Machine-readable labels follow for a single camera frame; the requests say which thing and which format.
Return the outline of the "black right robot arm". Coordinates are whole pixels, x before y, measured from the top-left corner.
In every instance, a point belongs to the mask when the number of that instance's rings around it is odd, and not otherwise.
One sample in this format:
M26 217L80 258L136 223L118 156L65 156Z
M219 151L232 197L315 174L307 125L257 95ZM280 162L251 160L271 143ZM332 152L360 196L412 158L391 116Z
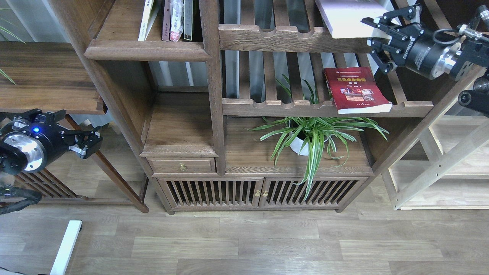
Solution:
M476 30L480 20L488 23L488 8L481 5L468 24L432 31L415 21L421 5L389 11L376 18L361 20L384 31L390 40L370 37L372 57L383 73L406 67L428 79L447 73L458 81L473 65L487 68L488 36Z

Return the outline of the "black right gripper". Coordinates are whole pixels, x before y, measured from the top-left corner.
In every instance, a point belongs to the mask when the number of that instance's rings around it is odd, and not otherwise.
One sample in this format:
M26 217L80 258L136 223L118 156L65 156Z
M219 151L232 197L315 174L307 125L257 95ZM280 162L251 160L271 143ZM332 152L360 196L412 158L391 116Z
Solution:
M405 66L408 69L434 79L442 73L450 73L457 61L456 52L461 48L460 38L447 33L440 33L433 40L433 31L424 29L419 23L411 23L407 26L399 26L392 22L394 18L412 20L419 17L421 5L411 5L383 15L361 20L374 30L373 37L383 37L380 31L393 38L393 46L385 44L386 39L369 38L369 46L372 48L371 56L379 66L379 69L387 74L395 70L397 66ZM386 52L393 54L393 60L389 59Z

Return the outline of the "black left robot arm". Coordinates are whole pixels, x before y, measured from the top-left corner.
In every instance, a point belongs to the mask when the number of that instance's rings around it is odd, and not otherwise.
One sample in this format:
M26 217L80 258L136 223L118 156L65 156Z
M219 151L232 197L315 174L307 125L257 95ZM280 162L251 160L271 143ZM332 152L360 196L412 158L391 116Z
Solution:
M38 172L68 151L87 159L100 149L103 138L99 127L89 131L69 130L59 121L65 110L44 113L34 108L18 113L1 129L1 197L21 197L18 202L1 203L1 214L8 214L40 202L40 192L14 186L21 172Z

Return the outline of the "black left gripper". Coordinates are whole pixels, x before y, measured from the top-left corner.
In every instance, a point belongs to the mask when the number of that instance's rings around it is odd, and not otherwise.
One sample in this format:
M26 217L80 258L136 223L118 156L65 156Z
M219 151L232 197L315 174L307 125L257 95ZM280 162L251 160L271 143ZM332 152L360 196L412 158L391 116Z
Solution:
M66 110L43 113L35 108L7 123L3 127L3 172L38 172L68 151L81 159L98 151L103 126L90 131L68 130L58 124L65 115Z

